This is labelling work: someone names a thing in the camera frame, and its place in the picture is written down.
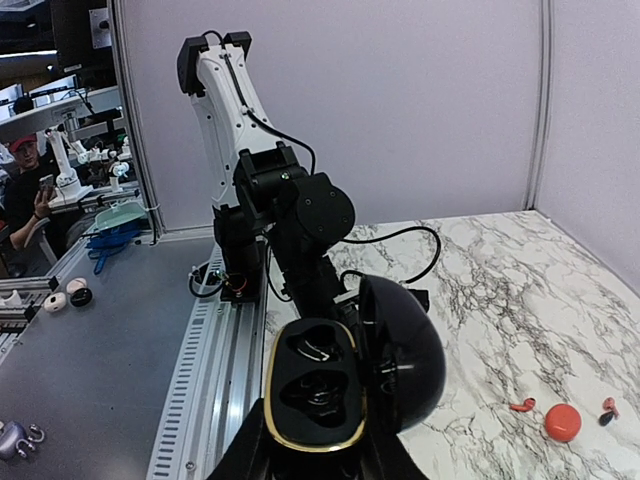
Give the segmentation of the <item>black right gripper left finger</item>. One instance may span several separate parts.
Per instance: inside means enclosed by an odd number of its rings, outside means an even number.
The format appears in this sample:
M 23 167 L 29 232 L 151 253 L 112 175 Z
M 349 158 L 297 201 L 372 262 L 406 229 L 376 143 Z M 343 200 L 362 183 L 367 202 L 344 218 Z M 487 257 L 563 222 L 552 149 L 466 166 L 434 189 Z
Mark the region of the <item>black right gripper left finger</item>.
M 264 400 L 259 398 L 207 480 L 270 479 L 270 453 L 271 435 L 264 418 Z

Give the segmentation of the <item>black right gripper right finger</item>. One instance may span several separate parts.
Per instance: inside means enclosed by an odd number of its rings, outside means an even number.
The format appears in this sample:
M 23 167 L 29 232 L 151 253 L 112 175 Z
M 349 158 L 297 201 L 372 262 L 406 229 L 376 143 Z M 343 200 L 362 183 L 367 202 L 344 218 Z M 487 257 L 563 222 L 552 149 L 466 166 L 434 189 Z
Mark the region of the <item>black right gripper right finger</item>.
M 367 478 L 427 480 L 395 434 L 384 433 L 377 424 L 367 430 Z

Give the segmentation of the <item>black earbud charging case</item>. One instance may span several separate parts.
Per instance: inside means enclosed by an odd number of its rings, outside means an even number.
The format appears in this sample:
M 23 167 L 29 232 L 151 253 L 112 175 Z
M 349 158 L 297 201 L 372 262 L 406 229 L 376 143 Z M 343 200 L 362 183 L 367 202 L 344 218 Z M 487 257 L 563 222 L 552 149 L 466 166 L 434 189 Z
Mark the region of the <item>black earbud charging case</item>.
M 280 329 L 264 393 L 276 442 L 335 452 L 358 443 L 370 423 L 397 434 L 434 411 L 446 382 L 444 347 L 428 313 L 401 312 L 401 286 L 364 276 L 333 311 Z

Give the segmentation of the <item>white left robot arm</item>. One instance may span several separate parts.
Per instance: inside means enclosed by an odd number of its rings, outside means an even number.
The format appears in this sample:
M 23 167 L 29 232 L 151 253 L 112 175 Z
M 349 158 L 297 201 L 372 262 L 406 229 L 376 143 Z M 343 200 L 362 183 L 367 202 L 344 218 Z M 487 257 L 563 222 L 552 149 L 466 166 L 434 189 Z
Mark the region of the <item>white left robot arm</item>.
M 299 140 L 269 122 L 246 67 L 252 38 L 209 30 L 188 37 L 177 58 L 216 175 L 214 237 L 224 267 L 223 299 L 258 299 L 273 257 L 284 292 L 303 318 L 347 322 L 355 313 L 338 298 L 346 289 L 327 256 L 355 223 L 349 197 L 328 175 L 303 167 Z

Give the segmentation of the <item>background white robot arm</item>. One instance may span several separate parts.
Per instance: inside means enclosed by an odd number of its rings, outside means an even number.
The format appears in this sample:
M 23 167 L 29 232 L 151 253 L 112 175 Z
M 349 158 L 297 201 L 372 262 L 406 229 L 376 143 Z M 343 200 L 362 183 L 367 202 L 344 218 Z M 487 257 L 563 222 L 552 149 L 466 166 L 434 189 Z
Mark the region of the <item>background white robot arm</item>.
M 45 136 L 52 147 L 59 169 L 55 180 L 54 197 L 49 201 L 49 207 L 56 209 L 76 204 L 89 195 L 93 191 L 93 187 L 82 185 L 77 171 L 71 167 L 64 146 L 63 133 L 57 129 L 47 129 Z

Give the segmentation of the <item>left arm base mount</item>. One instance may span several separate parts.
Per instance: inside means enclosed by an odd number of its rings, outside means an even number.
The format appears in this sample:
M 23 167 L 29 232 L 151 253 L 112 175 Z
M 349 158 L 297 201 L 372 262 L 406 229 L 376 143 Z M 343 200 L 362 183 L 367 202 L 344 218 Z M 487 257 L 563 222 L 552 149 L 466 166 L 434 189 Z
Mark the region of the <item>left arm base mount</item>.
M 221 262 L 210 261 L 193 266 L 188 275 L 188 290 L 198 299 L 218 297 L 223 302 L 257 302 L 263 286 L 261 268 L 245 273 L 231 272 Z

